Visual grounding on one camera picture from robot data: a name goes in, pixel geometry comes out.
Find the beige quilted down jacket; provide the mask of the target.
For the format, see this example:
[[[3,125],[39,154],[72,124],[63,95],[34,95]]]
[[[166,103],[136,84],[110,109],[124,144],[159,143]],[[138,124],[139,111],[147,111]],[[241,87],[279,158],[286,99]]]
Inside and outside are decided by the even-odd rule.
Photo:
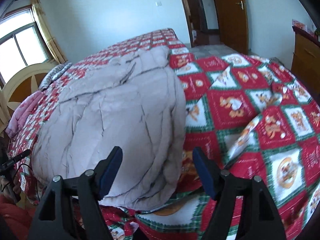
[[[181,175],[186,120],[169,54],[159,46],[114,57],[63,87],[32,151],[34,177],[43,185],[56,175],[78,177],[118,146],[123,161],[101,205],[164,205]]]

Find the pink folded quilt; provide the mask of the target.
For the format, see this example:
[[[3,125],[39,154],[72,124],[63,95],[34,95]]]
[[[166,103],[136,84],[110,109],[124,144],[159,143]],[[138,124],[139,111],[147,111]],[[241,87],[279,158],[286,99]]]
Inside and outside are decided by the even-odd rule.
[[[14,111],[7,128],[6,134],[12,139],[24,126],[29,115],[31,115],[33,109],[37,103],[43,97],[44,92],[36,91],[28,96]]]

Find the cream wooden headboard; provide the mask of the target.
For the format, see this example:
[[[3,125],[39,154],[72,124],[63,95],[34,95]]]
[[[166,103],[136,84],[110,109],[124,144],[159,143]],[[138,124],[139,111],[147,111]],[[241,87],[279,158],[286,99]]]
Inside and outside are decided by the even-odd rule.
[[[17,72],[3,87],[5,106],[12,115],[17,107],[35,93],[44,77],[56,66],[55,63],[37,63]]]

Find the red patchwork bear bedspread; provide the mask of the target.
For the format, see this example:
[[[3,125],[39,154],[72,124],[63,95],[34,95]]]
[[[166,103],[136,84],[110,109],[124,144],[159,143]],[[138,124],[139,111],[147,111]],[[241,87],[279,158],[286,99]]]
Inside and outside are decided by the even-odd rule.
[[[159,46],[170,50],[169,66],[186,99],[185,140],[176,190],[161,207],[139,211],[101,205],[114,239],[201,239],[216,206],[203,190],[192,151],[203,150],[221,169],[245,179],[260,176],[278,209],[286,239],[306,230],[319,204],[319,105],[284,66],[258,56],[230,54],[195,59],[172,29],[157,30],[112,45],[72,65],[52,82],[11,139],[9,155],[32,151],[41,126],[70,81],[114,57]],[[36,203],[44,193],[31,155],[20,168],[22,189]]]

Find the striped grey pillow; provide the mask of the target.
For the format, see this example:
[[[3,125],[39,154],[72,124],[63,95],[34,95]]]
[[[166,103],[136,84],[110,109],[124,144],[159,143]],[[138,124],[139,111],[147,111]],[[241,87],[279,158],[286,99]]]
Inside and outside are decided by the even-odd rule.
[[[44,77],[40,83],[38,89],[43,91],[49,87],[49,85],[60,78],[73,64],[66,62],[55,66],[50,72]]]

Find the yellow patterned curtain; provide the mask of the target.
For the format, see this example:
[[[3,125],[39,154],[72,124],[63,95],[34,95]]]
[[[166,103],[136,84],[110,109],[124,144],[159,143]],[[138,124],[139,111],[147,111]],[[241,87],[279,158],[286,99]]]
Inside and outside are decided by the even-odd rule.
[[[40,0],[31,0],[31,10],[40,34],[44,39],[53,59],[59,64],[66,63],[68,61],[67,57],[50,30],[46,14],[42,9]]]

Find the wooden cabinet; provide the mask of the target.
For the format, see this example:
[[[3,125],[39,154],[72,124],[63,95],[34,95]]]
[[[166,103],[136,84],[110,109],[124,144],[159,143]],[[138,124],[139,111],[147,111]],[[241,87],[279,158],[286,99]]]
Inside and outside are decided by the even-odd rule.
[[[319,100],[319,41],[306,31],[293,26],[295,48],[291,72]]]

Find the brown wooden door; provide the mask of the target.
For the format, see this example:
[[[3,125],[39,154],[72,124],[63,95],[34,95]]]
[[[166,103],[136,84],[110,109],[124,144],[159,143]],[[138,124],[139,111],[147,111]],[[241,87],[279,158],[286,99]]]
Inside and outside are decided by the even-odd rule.
[[[244,10],[236,2],[243,1]],[[240,52],[248,53],[248,19],[245,0],[214,0],[220,41]]]

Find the window with frame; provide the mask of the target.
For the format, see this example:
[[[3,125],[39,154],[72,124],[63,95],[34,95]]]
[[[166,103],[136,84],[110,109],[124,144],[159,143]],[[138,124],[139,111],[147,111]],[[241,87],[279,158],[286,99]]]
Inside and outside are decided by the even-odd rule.
[[[1,20],[1,83],[17,72],[53,57],[41,36],[30,7],[14,10]]]

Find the dark brown door frame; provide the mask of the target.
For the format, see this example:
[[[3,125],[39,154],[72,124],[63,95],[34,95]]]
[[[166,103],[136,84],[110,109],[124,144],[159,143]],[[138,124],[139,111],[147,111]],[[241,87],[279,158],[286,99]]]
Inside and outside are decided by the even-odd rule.
[[[220,44],[214,0],[181,0],[190,37],[190,46]]]

